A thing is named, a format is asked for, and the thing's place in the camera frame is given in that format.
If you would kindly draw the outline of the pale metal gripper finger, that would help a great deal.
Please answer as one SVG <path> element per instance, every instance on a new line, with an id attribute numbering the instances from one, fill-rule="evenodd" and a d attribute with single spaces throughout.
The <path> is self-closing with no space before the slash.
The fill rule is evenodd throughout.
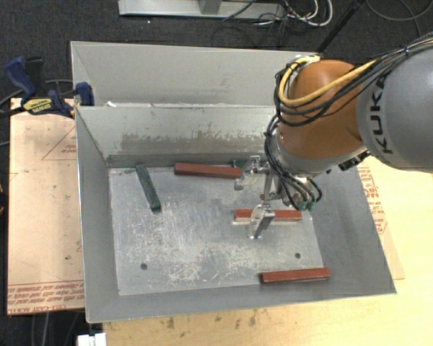
<path id="1" fill-rule="evenodd" d="M 259 239 L 274 220 L 276 214 L 270 203 L 261 203 L 252 209 L 250 213 L 250 223 L 248 237 L 250 239 Z"/>
<path id="2" fill-rule="evenodd" d="M 271 171 L 269 163 L 259 155 L 249 156 L 244 162 L 239 162 L 240 176 L 236 178 L 234 189 L 241 191 L 261 180 L 265 181 Z"/>

